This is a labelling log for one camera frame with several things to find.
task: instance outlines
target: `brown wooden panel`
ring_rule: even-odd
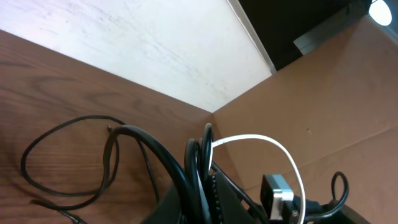
[[[0,223],[70,223],[57,212],[29,203],[39,194],[62,205],[86,198],[50,196],[20,175],[24,149],[40,134],[77,116],[107,114],[152,133],[182,162],[188,138],[200,138],[211,114],[100,69],[0,31]],[[27,167],[38,182],[56,190],[93,189],[102,176],[108,121],[82,121],[45,139]],[[94,204],[74,213],[88,223],[139,223],[155,197],[136,142],[120,137],[115,183]],[[152,153],[161,192],[170,177]],[[235,180],[226,148],[215,160]]]
[[[265,134],[303,166],[398,124],[398,48],[365,17],[215,113],[224,137]],[[291,170],[260,141],[227,145],[245,189]]]
[[[342,171],[349,182],[347,205],[371,223],[396,223],[392,215],[398,207],[396,178],[398,160],[398,129],[391,129],[363,140],[344,150],[300,168],[308,199],[321,203],[331,200],[330,182],[336,171]],[[299,185],[294,173],[284,174],[297,195]],[[336,181],[336,196],[342,193],[342,183]],[[260,185],[248,194],[259,201]]]

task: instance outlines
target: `black cable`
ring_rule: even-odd
[[[197,144],[196,141],[191,138],[187,142],[184,155],[184,168],[185,175],[191,183],[193,192],[200,202],[200,189],[199,189],[199,177],[198,177],[198,166],[197,166]]]
[[[100,188],[98,189],[98,191],[96,191],[96,193],[94,194],[94,196],[92,196],[92,198],[78,205],[67,205],[67,206],[54,205],[52,203],[47,203],[38,200],[33,200],[32,202],[52,210],[69,211],[69,210],[76,210],[79,208],[83,208],[93,203],[95,200],[97,200],[109,185],[109,165],[110,165],[112,147],[114,142],[116,141],[117,136],[119,136],[120,134],[139,139],[158,157],[159,161],[163,164],[167,172],[170,174],[174,182],[174,185],[178,190],[184,214],[187,215],[190,223],[200,222],[201,220],[200,208],[199,208],[200,204],[195,200],[196,198],[193,195],[193,190],[188,180],[185,178],[185,174],[181,166],[174,159],[171,153],[162,145],[162,143],[159,142],[159,140],[157,140],[155,137],[153,137],[146,131],[137,128],[135,126],[129,126],[129,125],[122,125],[120,127],[116,127],[109,134],[108,140],[106,141],[104,147],[103,180]]]
[[[24,154],[22,155],[22,159],[21,159],[21,173],[22,173],[22,176],[25,178],[25,180],[28,181],[28,183],[32,184],[34,187],[36,187],[36,188],[38,188],[38,189],[40,189],[40,190],[43,190],[44,192],[47,192],[47,193],[50,193],[50,194],[53,194],[53,195],[63,196],[63,197],[81,197],[81,196],[87,196],[87,195],[101,194],[101,193],[102,193],[102,192],[100,192],[100,189],[90,190],[90,191],[87,191],[87,192],[77,192],[77,193],[65,193],[65,192],[59,192],[59,191],[56,191],[56,190],[52,190],[52,189],[49,189],[49,188],[47,188],[47,187],[44,187],[43,185],[41,185],[41,184],[37,183],[36,181],[34,181],[34,180],[29,176],[29,174],[28,174],[28,172],[27,172],[27,170],[26,170],[26,160],[27,160],[27,156],[29,155],[29,153],[31,152],[31,150],[33,150],[34,146],[36,146],[41,140],[43,140],[44,138],[46,138],[46,137],[49,136],[50,134],[52,134],[52,133],[58,131],[59,129],[62,129],[62,128],[64,128],[64,127],[70,125],[70,124],[76,123],[76,122],[81,121],[81,120],[84,120],[84,119],[109,119],[109,120],[114,121],[114,122],[117,122],[117,123],[119,123],[119,124],[125,124],[124,122],[122,122],[122,121],[120,121],[120,120],[118,120],[118,119],[116,119],[116,118],[114,118],[114,117],[111,117],[111,116],[90,115],[90,116],[83,116],[83,117],[80,117],[80,118],[76,118],[76,119],[67,121],[67,122],[65,122],[65,123],[63,123],[63,124],[61,124],[61,125],[58,125],[58,126],[55,127],[55,128],[52,128],[50,131],[47,131],[46,133],[42,134],[40,137],[38,137],[35,141],[33,141],[33,142],[27,147],[27,149],[24,151]],[[111,128],[110,126],[108,126],[108,131],[109,131],[109,132],[112,131],[112,128]],[[158,188],[157,188],[155,179],[154,179],[154,175],[153,175],[153,172],[152,172],[152,168],[151,168],[151,166],[150,166],[150,162],[149,162],[149,160],[148,160],[147,153],[146,153],[146,151],[145,151],[145,149],[144,149],[144,146],[143,146],[142,143],[140,142],[140,140],[138,140],[138,139],[136,138],[136,141],[137,141],[138,145],[140,146],[140,149],[141,149],[142,154],[143,154],[143,156],[144,156],[144,159],[145,159],[145,161],[146,161],[147,170],[148,170],[150,179],[151,179],[151,181],[152,181],[152,185],[153,185],[153,188],[154,188],[156,200],[159,201],[159,191],[158,191]],[[113,183],[113,181],[114,181],[115,178],[116,178],[116,173],[117,173],[117,171],[118,171],[118,165],[119,165],[119,143],[118,143],[118,140],[117,140],[116,138],[115,138],[115,140],[114,140],[114,143],[115,143],[115,145],[116,145],[116,160],[115,160],[115,165],[114,165],[114,168],[113,168],[112,176],[111,176],[111,178],[110,178],[109,180],[107,179],[105,188],[108,188],[108,187]],[[54,203],[52,203],[52,202],[41,202],[41,201],[39,201],[39,200],[33,200],[32,203],[36,203],[36,204],[39,204],[39,205],[43,205],[43,204],[52,205],[53,208],[57,207],[57,206],[56,206]],[[61,214],[63,214],[63,215],[65,215],[66,217],[70,218],[74,223],[84,223],[84,221],[81,220],[80,218],[79,218],[79,220],[76,218],[76,217],[78,217],[78,216],[75,216],[75,215],[72,215],[72,214],[68,213],[68,212],[67,212],[68,209],[66,209],[66,210],[65,210],[65,209],[54,209],[54,210],[58,210]]]
[[[109,119],[111,121],[117,122],[119,124],[124,124],[124,122],[110,117],[110,116],[103,116],[103,115],[90,115],[90,116],[83,116],[80,118],[76,118],[70,121],[67,121],[63,124],[60,124],[58,126],[56,126],[55,128],[52,128],[50,131],[47,131],[46,133],[42,134],[40,137],[38,137],[37,139],[35,139],[24,151],[22,158],[21,158],[21,173],[22,176],[25,178],[26,181],[28,181],[28,183],[30,183],[31,185],[33,185],[34,187],[43,190],[44,192],[53,194],[53,195],[58,195],[58,196],[62,196],[62,197],[82,197],[82,196],[87,196],[87,195],[93,195],[95,194],[98,189],[96,190],[89,190],[87,192],[77,192],[77,193],[66,193],[66,192],[59,192],[56,190],[52,190],[48,187],[44,187],[43,185],[39,184],[38,182],[34,181],[28,174],[27,170],[26,170],[26,160],[27,160],[27,156],[29,155],[29,153],[31,152],[31,150],[39,143],[41,142],[41,140],[43,140],[44,138],[46,138],[47,136],[49,136],[50,134],[58,131],[59,129],[62,129],[70,124],[76,123],[78,121],[82,121],[84,119]],[[116,145],[116,162],[114,164],[114,168],[113,168],[113,173],[112,176],[109,180],[109,185],[111,185],[114,181],[114,179],[116,178],[116,173],[118,171],[118,165],[119,165],[119,143],[117,141],[115,141],[115,145]]]
[[[238,185],[236,185],[235,182],[233,182],[233,180],[231,180],[226,175],[226,173],[214,161],[211,162],[211,169],[213,169],[215,172],[220,172],[220,173],[222,173],[224,175],[226,180],[229,182],[229,185],[235,191],[235,193],[238,196],[238,198],[240,200],[244,200],[247,203],[247,205],[251,209],[253,209],[253,211],[256,213],[256,215],[259,218],[261,223],[263,223],[263,224],[268,223],[264,212],[262,212],[260,210],[260,208],[257,206],[257,204],[255,202],[253,202],[253,200],[251,200],[251,198],[244,192],[244,190],[242,188],[240,188]]]
[[[306,216],[306,221],[308,222],[314,222],[317,220],[322,220],[325,218],[329,218],[332,215],[334,215],[336,212],[338,212],[341,207],[344,205],[344,203],[346,202],[347,198],[348,198],[348,193],[349,193],[349,185],[348,185],[348,180],[346,178],[346,176],[344,175],[344,173],[342,172],[336,172],[333,175],[333,178],[331,180],[331,194],[333,196],[333,199],[336,200],[336,195],[335,195],[335,183],[336,183],[336,178],[337,177],[341,177],[343,179],[343,185],[344,185],[344,190],[343,190],[343,195],[341,196],[339,202],[337,203],[336,206],[334,206],[331,210],[325,212],[325,213],[321,213],[321,214],[311,214]]]
[[[206,180],[209,176],[212,141],[213,141],[212,126],[211,124],[206,124],[205,133],[203,135],[200,150],[198,153],[198,171],[202,183],[206,183]]]

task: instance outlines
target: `bright light spot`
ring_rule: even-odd
[[[390,8],[388,8],[388,5],[383,0],[373,2],[369,9],[369,14],[382,26],[388,26],[391,23],[392,16]]]

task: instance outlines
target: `white wall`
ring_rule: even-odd
[[[0,29],[210,112],[271,75],[225,0],[0,0]]]

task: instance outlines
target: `white cable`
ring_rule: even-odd
[[[274,145],[278,146],[279,149],[281,149],[285,153],[285,155],[289,159],[290,164],[293,167],[293,170],[295,172],[296,178],[298,180],[298,184],[300,185],[301,209],[300,209],[300,215],[298,216],[297,224],[303,224],[304,218],[305,218],[305,192],[304,192],[303,181],[301,180],[301,176],[300,176],[299,170],[297,169],[297,166],[294,163],[294,160],[293,160],[292,156],[289,154],[289,152],[287,151],[287,149],[283,145],[281,145],[275,139],[272,139],[270,137],[263,136],[263,135],[260,135],[260,134],[240,134],[240,135],[237,135],[237,136],[231,136],[231,137],[219,139],[217,141],[212,142],[211,143],[211,150],[213,150],[214,147],[220,146],[220,145],[222,145],[224,143],[227,143],[227,142],[230,142],[230,141],[242,140],[242,139],[261,139],[261,140],[265,140],[265,141],[271,142]]]
[[[213,143],[211,143],[211,147],[210,147],[210,162],[209,162],[209,172],[211,169],[211,162],[213,161]]]

